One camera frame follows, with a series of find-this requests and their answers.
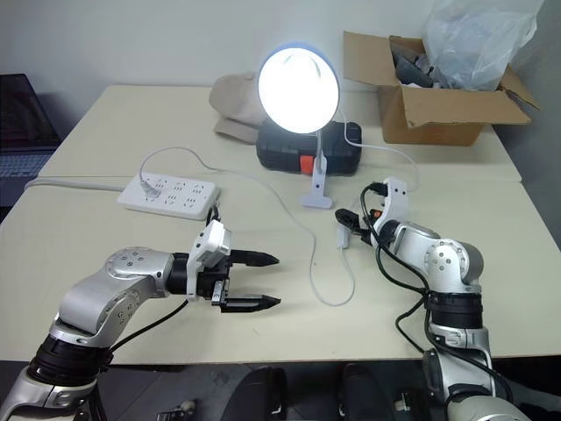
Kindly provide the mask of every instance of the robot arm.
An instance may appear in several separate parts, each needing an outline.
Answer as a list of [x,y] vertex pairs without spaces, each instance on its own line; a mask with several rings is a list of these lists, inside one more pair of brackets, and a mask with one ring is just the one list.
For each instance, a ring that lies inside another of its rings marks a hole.
[[380,246],[427,280],[425,333],[434,348],[424,353],[423,370],[430,396],[445,406],[450,421],[529,421],[513,404],[496,397],[494,378],[473,364],[492,369],[482,318],[479,250],[407,222],[404,182],[390,177],[373,184],[372,190],[382,196],[383,207],[365,216],[376,236],[348,210],[338,210],[336,218],[369,245],[379,239]]
[[20,406],[61,410],[82,404],[109,365],[111,347],[149,298],[203,297],[221,312],[264,310],[279,303],[270,296],[228,295],[232,264],[278,263],[266,253],[231,250],[230,242],[231,232],[212,220],[195,239],[190,254],[144,247],[112,254],[99,271],[64,296],[48,336],[3,402],[0,421]]

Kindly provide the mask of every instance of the table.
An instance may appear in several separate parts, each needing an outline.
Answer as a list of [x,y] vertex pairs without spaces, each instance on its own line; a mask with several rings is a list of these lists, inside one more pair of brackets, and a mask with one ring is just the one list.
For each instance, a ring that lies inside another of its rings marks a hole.
[[[344,295],[349,285],[335,248],[333,213],[297,203],[309,188],[309,178],[267,171],[251,146],[213,134],[216,115],[206,104],[207,95],[208,89],[198,88],[109,88],[41,175],[125,185],[141,158],[154,148],[191,146],[209,164],[243,169],[270,183],[318,238],[314,265],[318,288],[329,299]],[[350,94],[345,101],[349,117],[363,125],[365,142],[380,143],[372,94]],[[557,329],[561,255],[494,133],[484,132],[472,148],[398,147],[413,155],[422,174],[420,189],[410,195],[411,220],[473,243],[485,257],[484,320],[493,355],[561,353]],[[365,152],[356,175],[330,177],[328,189],[336,206],[350,207],[372,180],[410,176],[409,165],[394,160],[399,158]],[[385,281],[372,250],[357,239],[347,251],[357,277],[356,296],[333,309],[319,303],[308,285],[310,238],[268,191],[237,176],[204,170],[180,153],[154,157],[147,169],[216,182],[223,189],[221,212],[234,233],[233,246],[280,259],[280,265],[271,268],[232,269],[231,292],[263,293],[283,302],[260,313],[225,315],[208,303],[190,303],[176,317],[121,348],[116,363],[419,356],[394,328],[394,318],[416,297]],[[196,221],[125,210],[116,200],[114,192],[34,187],[0,225],[0,359],[29,360],[46,336],[64,293],[97,271],[112,252],[125,246],[188,251],[202,227]],[[395,276],[411,280],[400,268],[389,263],[388,267]],[[146,302],[125,334],[167,313],[180,300]],[[523,332],[523,341],[511,334],[513,325]],[[421,313],[404,327],[423,342]]]
[[[253,146],[213,133],[218,114],[210,107],[208,98],[209,88],[109,87],[39,175],[130,177],[151,151],[178,145],[194,147],[210,164],[260,175],[269,173],[260,166]],[[348,118],[362,126],[366,144],[391,146],[409,153],[419,165],[423,179],[521,180],[490,127],[472,147],[388,145],[382,138],[373,92],[346,93],[342,105]],[[192,176],[192,166],[188,165],[192,162],[181,153],[171,152],[155,156],[149,169]],[[384,168],[387,174],[412,180],[410,165],[394,153],[364,151],[361,165]]]
[[[175,318],[119,350],[116,363],[418,357],[393,325],[416,296],[382,278],[369,247],[355,239],[347,251],[357,277],[356,296],[344,307],[327,307],[316,300],[308,285],[309,237],[282,213],[270,193],[259,187],[250,192],[224,175],[209,178],[224,189],[221,209],[224,222],[234,232],[233,245],[280,259],[280,265],[272,268],[234,268],[232,293],[265,293],[281,297],[282,304],[251,315],[223,315],[208,303],[190,303]],[[336,197],[352,201],[347,183],[336,179],[331,184]],[[286,183],[274,187],[317,235],[314,277],[318,288],[329,299],[341,297],[349,285],[337,257],[332,213],[299,207],[294,189]],[[202,226],[125,210],[116,199],[117,193],[36,187],[25,192],[0,225],[0,274],[3,280],[11,280],[2,287],[0,358],[30,359],[64,293],[97,271],[113,251],[135,245],[188,251]],[[242,218],[235,217],[239,203],[245,204]],[[485,256],[484,319],[494,356],[561,353],[561,332],[556,329],[561,312],[557,306],[560,256],[519,183],[425,183],[411,195],[411,218],[443,235],[473,243]],[[389,267],[396,276],[411,280],[399,268]],[[180,300],[171,297],[143,304],[126,332],[167,313]],[[513,325],[524,332],[524,341],[511,334]],[[405,327],[421,339],[422,314]]]

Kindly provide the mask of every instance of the power strip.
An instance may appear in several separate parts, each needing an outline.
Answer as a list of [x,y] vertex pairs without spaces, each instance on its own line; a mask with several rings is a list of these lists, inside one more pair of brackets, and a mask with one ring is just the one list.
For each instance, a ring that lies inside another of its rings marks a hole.
[[220,194],[213,182],[151,173],[143,173],[143,177],[160,191],[160,195],[155,198],[146,196],[138,175],[135,175],[119,195],[117,203],[135,211],[203,220]]

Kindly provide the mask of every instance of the cable connector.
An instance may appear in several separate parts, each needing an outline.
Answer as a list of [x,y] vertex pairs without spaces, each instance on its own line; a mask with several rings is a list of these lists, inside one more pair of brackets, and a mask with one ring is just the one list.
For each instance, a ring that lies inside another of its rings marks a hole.
[[160,191],[154,187],[152,187],[150,185],[149,182],[142,180],[140,182],[140,186],[142,186],[142,190],[144,190],[144,192],[146,193],[146,196],[151,197],[152,199],[155,199],[156,197],[158,197],[160,195]]
[[351,230],[343,224],[337,224],[337,248],[345,250],[349,246]]
[[387,184],[384,184],[383,182],[373,182],[368,186],[368,189],[375,191],[380,196],[387,197]]

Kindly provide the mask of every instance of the white plug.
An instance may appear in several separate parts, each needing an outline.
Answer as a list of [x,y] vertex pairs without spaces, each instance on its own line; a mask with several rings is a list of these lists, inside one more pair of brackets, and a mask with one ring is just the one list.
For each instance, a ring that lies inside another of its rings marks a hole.
[[337,223],[337,248],[345,250],[349,246],[351,230],[346,226]]
[[147,182],[146,180],[142,180],[140,182],[140,186],[142,187],[142,190],[144,190],[144,192],[146,193],[146,197],[150,197],[152,199],[155,199],[156,197],[158,197],[160,195],[160,191],[158,189],[155,189],[154,187],[152,187],[150,185],[150,183]]

